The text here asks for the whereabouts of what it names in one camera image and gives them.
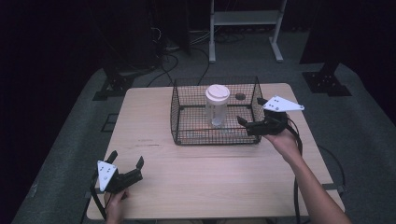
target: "forearm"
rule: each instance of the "forearm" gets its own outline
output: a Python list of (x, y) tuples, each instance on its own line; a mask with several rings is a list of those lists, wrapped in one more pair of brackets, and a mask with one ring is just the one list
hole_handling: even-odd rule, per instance
[(106, 224), (121, 224), (122, 221), (107, 221)]
[(351, 223), (338, 204), (324, 190), (303, 159), (290, 162), (306, 209), (313, 223)]

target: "white cup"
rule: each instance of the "white cup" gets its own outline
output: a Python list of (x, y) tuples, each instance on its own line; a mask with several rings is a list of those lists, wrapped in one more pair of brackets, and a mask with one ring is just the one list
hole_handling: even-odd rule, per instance
[(227, 103), (230, 91), (223, 85), (211, 85), (206, 89), (205, 112), (210, 124), (220, 127), (227, 116)]

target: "wire mesh basket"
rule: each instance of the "wire mesh basket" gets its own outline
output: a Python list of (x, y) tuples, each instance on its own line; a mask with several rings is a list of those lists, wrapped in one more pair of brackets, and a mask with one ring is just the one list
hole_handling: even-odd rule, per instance
[[(205, 113), (205, 91), (213, 84), (230, 90), (224, 125), (213, 127)], [(262, 106), (257, 104), (262, 91), (257, 77), (179, 78), (174, 82), (171, 104), (171, 132), (175, 144), (242, 145), (257, 144), (260, 136), (248, 136), (237, 116), (248, 122), (263, 120)]]

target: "gray carpet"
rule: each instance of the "gray carpet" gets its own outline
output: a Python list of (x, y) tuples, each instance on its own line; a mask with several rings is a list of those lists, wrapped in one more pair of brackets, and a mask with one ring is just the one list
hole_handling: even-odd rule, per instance
[[(289, 83), (300, 104), (317, 144), (329, 149), (342, 164), (346, 175), (343, 202), (353, 223), (393, 223), (396, 220), (396, 129), (364, 89), (359, 77), (340, 65), (336, 76), (352, 96), (329, 97), (311, 93), (302, 72), (318, 71), (322, 64), (299, 64), (308, 33), (281, 33), (278, 39), (285, 61), (277, 63), (268, 42), (269, 34), (246, 35), (232, 44), (217, 44), (216, 63), (206, 77), (256, 76), (260, 83)], [(208, 51), (207, 43), (195, 46)], [(207, 58), (196, 49), (191, 55), (173, 53), (178, 65), (172, 78), (200, 77)], [(165, 69), (175, 64), (163, 57)], [(139, 77), (133, 88), (146, 87), (161, 69)], [(84, 216), (91, 176), (97, 160), (106, 153), (111, 133), (101, 132), (108, 114), (118, 113), (122, 97), (106, 101), (92, 98), (102, 88), (102, 70), (92, 75), (36, 178), (36, 186), (24, 200), (14, 223), (101, 223)], [(167, 76), (150, 86), (168, 86)], [(324, 150), (322, 156), (333, 180), (341, 184), (336, 161)], [(293, 217), (278, 217), (277, 223), (294, 223)]]

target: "wooden table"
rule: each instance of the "wooden table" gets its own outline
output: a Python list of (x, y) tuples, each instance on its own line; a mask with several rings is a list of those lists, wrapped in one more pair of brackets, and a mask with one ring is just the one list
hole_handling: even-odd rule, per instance
[[(277, 94), (297, 102), (288, 84), (261, 84), (261, 89), (265, 99)], [(295, 216), (294, 174), (268, 141), (263, 138), (257, 145), (242, 146), (177, 146), (170, 131), (171, 98), (169, 87), (126, 93), (106, 158), (117, 150), (114, 164), (122, 174), (133, 170), (140, 156), (145, 165), (143, 180), (130, 187), (131, 197), (124, 202), (125, 218)], [(331, 184), (303, 113), (288, 114), (299, 128), (305, 161), (320, 183)], [(337, 191), (328, 192), (344, 210)], [(300, 211), (307, 216), (301, 195)], [(93, 200), (87, 216), (102, 219)]]

